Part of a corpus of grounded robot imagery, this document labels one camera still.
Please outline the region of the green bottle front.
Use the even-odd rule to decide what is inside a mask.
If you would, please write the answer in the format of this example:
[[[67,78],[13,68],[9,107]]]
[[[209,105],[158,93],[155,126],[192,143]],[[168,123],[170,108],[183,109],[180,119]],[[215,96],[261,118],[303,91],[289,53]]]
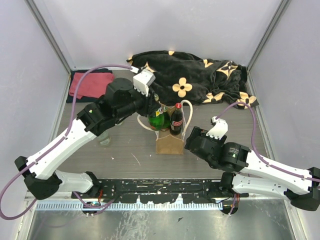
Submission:
[[[163,105],[162,106],[162,110],[163,110],[163,116],[164,116],[164,123],[162,125],[161,131],[165,132],[165,131],[168,131],[170,129],[171,117],[170,117],[170,114],[168,112],[168,107],[167,106]]]

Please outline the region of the cola glass bottle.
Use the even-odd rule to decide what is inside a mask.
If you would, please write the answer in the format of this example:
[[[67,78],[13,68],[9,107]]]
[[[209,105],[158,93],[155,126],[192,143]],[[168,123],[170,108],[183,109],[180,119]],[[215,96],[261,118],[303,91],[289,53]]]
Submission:
[[[170,134],[177,136],[182,131],[183,125],[183,113],[182,113],[182,104],[176,103],[174,111],[170,118]]]

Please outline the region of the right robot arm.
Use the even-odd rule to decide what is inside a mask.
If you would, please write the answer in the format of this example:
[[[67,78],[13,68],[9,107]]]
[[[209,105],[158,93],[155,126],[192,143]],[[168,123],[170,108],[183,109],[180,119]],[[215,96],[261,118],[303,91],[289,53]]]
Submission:
[[[258,157],[247,146],[226,142],[227,137],[210,137],[195,126],[186,139],[185,149],[222,170],[219,191],[225,197],[258,194],[289,201],[298,209],[316,211],[320,206],[320,170],[299,169]]]

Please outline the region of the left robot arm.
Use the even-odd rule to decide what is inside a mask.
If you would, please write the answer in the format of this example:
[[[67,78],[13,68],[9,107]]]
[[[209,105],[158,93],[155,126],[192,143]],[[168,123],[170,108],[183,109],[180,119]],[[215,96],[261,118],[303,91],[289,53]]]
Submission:
[[[126,78],[116,78],[105,94],[81,110],[68,128],[42,150],[14,163],[22,172],[27,189],[37,200],[58,192],[77,192],[95,198],[101,183],[91,172],[70,173],[58,167],[79,148],[94,140],[134,113],[147,117],[160,108],[154,91],[142,93]]]

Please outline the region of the green bottle yellow label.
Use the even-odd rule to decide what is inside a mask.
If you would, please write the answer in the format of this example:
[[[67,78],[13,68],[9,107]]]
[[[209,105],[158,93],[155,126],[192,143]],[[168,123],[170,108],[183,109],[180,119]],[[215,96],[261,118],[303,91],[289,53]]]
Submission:
[[[163,114],[163,109],[160,107],[154,113],[148,116],[148,122],[150,128],[154,131],[160,131],[163,128],[165,122],[165,116]]]

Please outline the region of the canvas tote bag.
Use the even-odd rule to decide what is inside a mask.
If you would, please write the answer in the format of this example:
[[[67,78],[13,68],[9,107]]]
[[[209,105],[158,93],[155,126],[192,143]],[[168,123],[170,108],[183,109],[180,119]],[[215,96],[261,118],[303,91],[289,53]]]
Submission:
[[[182,109],[183,113],[183,129],[182,133],[178,136],[170,134],[170,131],[156,131],[151,129],[149,126],[146,126],[141,121],[141,116],[137,116],[137,122],[140,124],[141,127],[144,129],[155,133],[156,140],[155,140],[155,153],[156,154],[164,154],[164,155],[183,155],[184,154],[184,145],[185,145],[185,137],[186,132],[189,127],[189,124],[193,117],[193,105],[188,100],[182,100],[180,102],[183,104],[188,104],[190,108],[190,113],[188,120],[185,119],[184,109]]]

